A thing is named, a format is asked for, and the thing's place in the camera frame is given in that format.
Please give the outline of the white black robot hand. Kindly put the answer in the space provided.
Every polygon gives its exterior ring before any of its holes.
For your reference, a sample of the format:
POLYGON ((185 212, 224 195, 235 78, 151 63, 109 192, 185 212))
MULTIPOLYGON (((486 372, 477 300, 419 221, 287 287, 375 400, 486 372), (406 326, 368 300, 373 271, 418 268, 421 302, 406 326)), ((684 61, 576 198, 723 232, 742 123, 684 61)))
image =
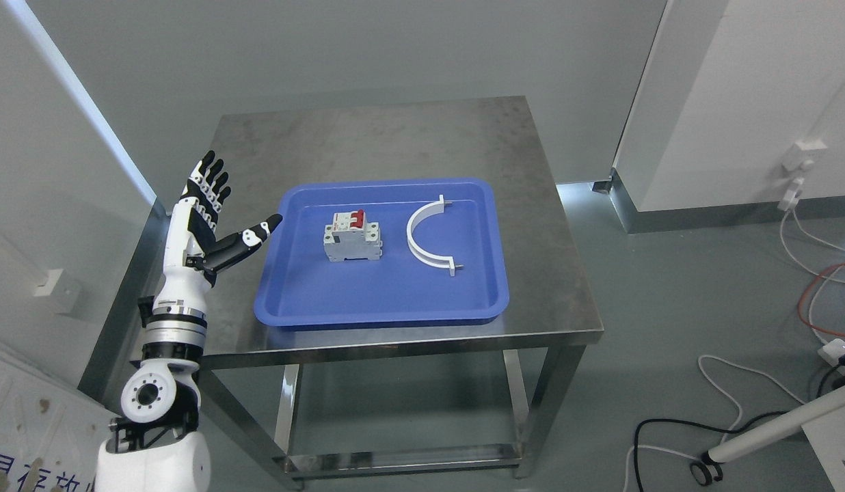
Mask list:
POLYGON ((254 255, 282 223, 282 215, 216 238, 217 224, 231 193, 222 159, 208 150, 195 164, 170 215, 163 255, 164 284, 157 308, 184 306, 204 311, 204 294, 217 275, 254 255))

